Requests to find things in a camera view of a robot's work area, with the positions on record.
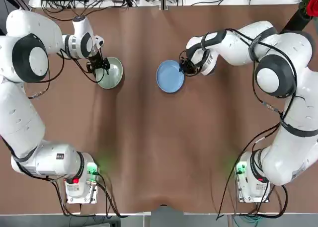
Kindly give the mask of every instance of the label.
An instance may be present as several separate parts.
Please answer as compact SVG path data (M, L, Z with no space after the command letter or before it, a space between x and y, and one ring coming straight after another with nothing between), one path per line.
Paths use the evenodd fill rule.
M64 159L64 153L57 153L56 154L56 160L63 160Z
M67 185L68 191L78 191L80 190L79 185Z
M256 184L257 191L265 191L267 185Z
M298 170L292 172L292 180L294 180L296 177L302 174L305 170L306 170L306 166L305 166L305 163L303 162L303 164Z

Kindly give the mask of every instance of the brown tablecloth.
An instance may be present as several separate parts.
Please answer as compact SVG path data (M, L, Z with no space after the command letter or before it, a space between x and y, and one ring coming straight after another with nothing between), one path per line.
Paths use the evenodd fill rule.
M117 88L104 90L66 61L49 91L33 101L46 125L45 139L92 154L104 176L109 175L122 213L151 211L161 204L185 212L216 213L238 153L257 133L277 123L278 116L253 96L251 66L232 67L219 58L214 75L186 78L175 94L158 88L157 67L164 60L177 60L192 36L259 20L280 30L296 9L296 5L170 7L168 11L140 7L92 13L94 33L105 39L103 54L121 60L124 78ZM65 11L56 16L74 14ZM73 33L71 22L58 24L64 34ZM317 40L312 23L306 30ZM52 75L61 64L59 57L50 56ZM315 56L310 68L317 70L317 64ZM27 93L43 87L29 84ZM282 101L262 97L283 107ZM61 212L54 188L14 172L2 143L0 161L0 214ZM287 212L318 213L317 172L315 164L287 185ZM283 192L276 189L283 205ZM235 211L234 181L229 190L232 201L227 192L223 213ZM236 211L252 208L241 204ZM262 205L264 212L279 210L277 195ZM84 206L83 211L105 213L102 192L98 204Z

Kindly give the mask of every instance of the red flower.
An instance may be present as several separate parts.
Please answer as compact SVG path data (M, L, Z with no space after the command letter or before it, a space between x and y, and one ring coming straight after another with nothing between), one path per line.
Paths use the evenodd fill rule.
M307 14L309 16L318 17L318 0L309 0Z

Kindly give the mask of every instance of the metal mount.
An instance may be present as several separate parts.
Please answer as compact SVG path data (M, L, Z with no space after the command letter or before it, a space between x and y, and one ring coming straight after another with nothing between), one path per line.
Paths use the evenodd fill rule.
M166 0L161 0L161 4L159 6L159 10L168 10L168 6L166 4Z

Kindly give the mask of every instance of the green light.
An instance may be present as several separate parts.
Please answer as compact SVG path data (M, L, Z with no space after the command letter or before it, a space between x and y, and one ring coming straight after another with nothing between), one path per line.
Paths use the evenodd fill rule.
M97 172L97 165L94 162L89 162L87 164L87 172L88 174L93 174L94 172Z

